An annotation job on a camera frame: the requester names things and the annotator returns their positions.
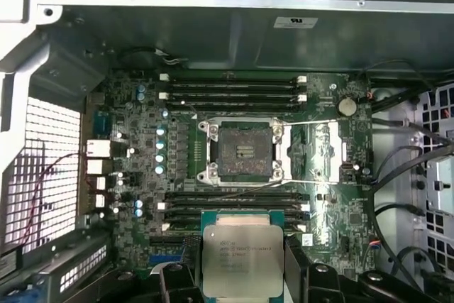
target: motherboard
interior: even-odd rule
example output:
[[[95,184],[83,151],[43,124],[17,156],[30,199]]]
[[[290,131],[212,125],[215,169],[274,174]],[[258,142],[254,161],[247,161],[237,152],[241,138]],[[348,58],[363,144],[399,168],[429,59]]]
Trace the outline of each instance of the motherboard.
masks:
[[[314,262],[373,268],[369,96],[347,74],[113,72],[91,105],[95,137],[127,149],[109,189],[119,258],[147,275],[181,258],[203,210],[280,210]]]

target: cable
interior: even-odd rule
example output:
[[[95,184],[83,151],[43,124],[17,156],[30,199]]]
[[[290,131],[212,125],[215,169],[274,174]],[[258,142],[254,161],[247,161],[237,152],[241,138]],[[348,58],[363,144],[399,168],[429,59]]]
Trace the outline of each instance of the cable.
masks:
[[[376,62],[374,64],[371,64],[369,65],[368,67],[365,67],[364,69],[362,69],[361,71],[359,71],[358,73],[358,77],[362,76],[363,74],[365,74],[367,71],[369,70],[372,70],[372,69],[375,69],[376,67],[379,67],[380,65],[385,65],[385,64],[392,64],[392,63],[401,63],[401,64],[405,64],[407,65],[412,71],[414,71],[414,73],[416,74],[416,76],[418,76],[418,78],[421,80],[421,82],[423,82],[429,89],[431,89],[432,91],[435,91],[436,87],[430,83],[422,74],[421,72],[419,71],[419,69],[409,60],[405,60],[405,59],[401,59],[401,58],[397,58],[397,59],[393,59],[393,60],[382,60],[380,62]]]
[[[409,128],[418,131],[420,133],[423,133],[424,135],[428,136],[432,140],[435,140],[439,143],[442,143],[443,145],[454,145],[454,141],[452,141],[449,138],[444,138],[443,136],[439,136],[437,133],[434,133],[433,131],[430,131],[427,128],[421,127],[418,124],[412,123],[412,122],[404,122],[404,121],[388,121],[388,120],[383,120],[383,119],[376,119],[372,118],[372,122],[375,124],[380,124],[382,126],[388,126],[388,127],[395,127],[395,128],[402,128],[408,126]]]
[[[388,242],[386,242],[386,239],[383,236],[383,232],[380,229],[380,225],[378,224],[378,221],[377,221],[377,216],[375,216],[375,213],[374,213],[374,200],[375,200],[374,194],[375,193],[373,192],[373,189],[370,190],[366,194],[367,202],[366,202],[366,205],[365,205],[365,211],[366,211],[368,219],[372,222],[372,226],[373,226],[373,228],[375,230],[375,234],[377,235],[377,237],[381,241],[382,247],[384,248],[384,250],[390,256],[392,261],[394,261],[394,263],[399,267],[399,269],[401,270],[402,274],[404,275],[406,280],[408,280],[410,285],[412,287],[414,287],[415,289],[421,291],[421,288],[418,286],[418,283],[416,283],[416,281],[414,280],[413,276],[411,276],[410,272],[404,267],[402,262],[396,256],[396,254],[389,247]]]
[[[427,252],[426,250],[423,250],[422,248],[418,248],[417,246],[407,246],[406,248],[402,248],[400,250],[399,254],[397,255],[397,257],[398,257],[398,259],[401,262],[403,262],[405,257],[407,257],[410,253],[412,253],[414,251],[418,251],[418,252],[423,253],[431,261],[431,264],[433,266],[433,270],[435,272],[439,272],[439,273],[443,272],[441,270],[440,265],[435,260],[435,258],[433,258],[433,256],[429,252]],[[395,276],[395,275],[397,275],[398,272],[399,272],[399,268],[398,268],[398,266],[395,263],[392,266],[391,275]]]
[[[154,48],[153,46],[135,46],[133,48],[122,50],[116,56],[116,60],[117,62],[122,64],[125,57],[134,55],[136,53],[152,53],[162,58],[162,61],[167,65],[178,65],[186,60],[184,58],[175,58],[162,50]]]
[[[386,155],[386,157],[384,158],[382,164],[378,167],[378,170],[376,171],[375,173],[375,179],[378,181],[380,179],[380,174],[382,173],[383,171],[383,168],[385,167],[385,165],[387,164],[387,162],[393,157],[395,156],[398,152],[400,152],[401,150],[417,150],[419,152],[418,156],[420,156],[422,153],[423,153],[423,150],[422,148],[416,146],[416,145],[401,145],[397,148],[395,148],[394,150],[392,150],[391,152],[388,153],[388,155]]]
[[[208,199],[209,202],[217,202],[218,200],[224,200],[224,199],[230,199],[230,198],[235,198],[235,197],[240,197],[241,195],[243,194],[248,194],[248,193],[253,193],[253,192],[256,192],[256,191],[260,191],[261,189],[265,189],[265,188],[268,188],[268,187],[272,187],[276,184],[279,184],[281,182],[281,180],[279,181],[274,181],[274,182],[269,182],[267,183],[266,185],[263,185],[263,186],[259,186],[259,187],[254,187],[252,189],[248,189],[248,190],[245,190],[244,192],[236,192],[236,193],[232,193],[232,194],[227,194],[227,195],[224,195],[222,197],[217,197],[217,198],[213,198],[213,199]]]
[[[44,176],[46,176],[49,173],[49,171],[51,169],[53,169],[54,166],[56,164],[58,164],[61,160],[65,159],[65,158],[69,158],[69,157],[74,156],[74,155],[79,155],[79,153],[70,153],[70,154],[66,154],[66,155],[60,156],[53,164],[48,165],[41,172],[40,176],[38,177],[38,180],[36,181],[35,187],[33,188],[33,197],[31,199],[30,218],[29,218],[28,223],[27,223],[26,231],[25,231],[25,233],[23,234],[23,237],[22,237],[22,240],[23,240],[22,244],[23,245],[27,244],[28,238],[30,237],[30,228],[33,225],[33,218],[35,218],[35,209],[36,209],[36,202],[37,202],[36,199],[37,199],[37,196],[38,196],[38,193],[39,193],[39,188],[40,188],[41,184],[43,183]]]
[[[371,242],[369,243],[369,245],[368,245],[367,248],[366,248],[366,251],[364,252],[364,256],[362,257],[361,265],[362,265],[362,271],[363,271],[363,272],[366,271],[366,266],[367,266],[367,255],[369,254],[369,252],[370,252],[371,250],[379,250],[381,245],[382,245],[382,243],[381,243],[380,241],[371,241]]]
[[[411,168],[420,165],[421,163],[425,163],[429,160],[439,158],[441,156],[447,156],[454,152],[454,145],[447,145],[445,147],[441,147],[439,149],[432,150],[431,152],[427,152],[417,158],[414,158],[406,163],[400,165],[398,168],[394,169],[393,171],[389,172],[383,179],[381,179],[377,184],[375,184],[372,189],[368,193],[375,194],[381,188],[383,188],[386,184],[394,180],[396,177],[400,176],[402,173],[410,170]]]
[[[434,82],[434,85],[436,87],[443,87],[445,85],[454,83],[453,75],[454,72],[448,72],[444,74],[444,76],[440,77],[440,79],[437,82]],[[431,88],[425,85],[412,87],[411,89],[404,90],[403,92],[387,97],[386,99],[372,103],[372,113],[376,114],[380,111],[388,110],[393,106],[408,101],[409,99],[416,97],[420,94],[423,94],[424,92],[427,92],[429,90],[431,90]]]
[[[425,216],[424,210],[420,209],[412,204],[388,204],[384,205],[383,207],[380,207],[375,211],[375,216],[378,216],[379,214],[387,211],[388,209],[404,209],[408,211],[411,214],[414,214],[415,216]]]

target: white label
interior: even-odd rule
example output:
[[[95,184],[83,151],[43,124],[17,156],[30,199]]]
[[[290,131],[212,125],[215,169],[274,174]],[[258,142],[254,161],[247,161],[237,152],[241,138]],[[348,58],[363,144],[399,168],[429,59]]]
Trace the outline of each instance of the white label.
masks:
[[[3,278],[16,269],[16,252],[11,252],[0,259],[0,278]]]
[[[313,28],[318,18],[277,17],[275,28]]]
[[[301,245],[302,246],[313,246],[314,245],[314,236],[312,235],[312,233],[303,233]]]

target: cpu socket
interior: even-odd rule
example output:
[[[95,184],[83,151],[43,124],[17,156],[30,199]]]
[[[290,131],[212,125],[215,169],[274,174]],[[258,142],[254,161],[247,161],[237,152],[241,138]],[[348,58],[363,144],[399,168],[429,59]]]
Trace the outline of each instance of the cpu socket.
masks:
[[[214,117],[206,133],[206,169],[197,175],[217,187],[259,187],[292,178],[287,155],[292,127],[274,118]]]

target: green circuit board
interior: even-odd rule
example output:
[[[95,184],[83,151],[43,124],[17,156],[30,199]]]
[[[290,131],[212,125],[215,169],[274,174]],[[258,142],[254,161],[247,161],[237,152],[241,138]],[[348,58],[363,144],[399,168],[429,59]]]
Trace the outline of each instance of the green circuit board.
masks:
[[[282,98],[273,94],[275,105],[262,100],[260,96],[268,96],[265,89],[272,91],[278,87]],[[191,89],[200,95],[194,97]],[[191,207],[192,195],[216,193],[222,197],[248,189],[216,187],[200,181],[198,176],[207,168],[207,152],[213,153],[209,148],[213,149],[214,144],[207,144],[201,122],[216,117],[234,118],[220,127],[224,129],[223,135],[219,135],[222,143],[222,139],[229,141],[228,138],[250,141],[250,136],[242,136],[239,128],[265,140],[267,128],[254,120],[272,118],[292,127],[287,154],[294,181],[265,188],[263,198],[258,191],[254,205],[259,209],[284,207],[289,212],[284,232],[298,235],[314,261],[328,263],[339,273],[355,279],[362,272],[362,257],[373,237],[363,212],[363,192],[369,189],[373,162],[369,91],[365,78],[347,74],[175,70],[159,75],[136,70],[117,71],[107,77],[99,88],[104,102],[97,104],[97,110],[112,122],[109,138],[116,140],[117,133],[122,133],[126,139],[117,140],[138,151],[129,158],[115,159],[116,171],[134,173],[140,178],[134,186],[117,185],[112,189],[118,200],[115,205],[125,207],[118,214],[115,229],[120,258],[146,275],[156,262],[182,253],[179,238],[200,233],[197,212],[222,207],[222,202],[210,201]],[[243,92],[248,95],[227,99],[226,93]],[[287,92],[293,94],[289,104],[284,100]],[[351,106],[343,109],[344,114],[340,112],[339,103],[343,99],[355,100],[353,114],[348,112]],[[238,118],[243,120],[238,123],[235,121]],[[252,147],[245,147],[244,158],[258,158],[249,148]],[[164,155],[165,161],[158,162],[156,155]],[[252,169],[258,162],[242,160],[240,165],[249,165],[251,174],[263,173],[248,175],[243,170],[246,174],[238,175],[235,163],[228,158],[222,162],[226,172],[223,181],[262,181],[270,171],[265,166]],[[265,155],[260,162],[268,166],[270,159]],[[268,193],[281,197],[270,199],[265,195]],[[124,197],[132,198],[131,202],[121,202]],[[143,202],[141,217],[135,215],[131,206],[137,199]],[[237,202],[235,208],[241,208],[241,204]],[[367,259],[368,268],[373,267],[372,257],[373,254]]]

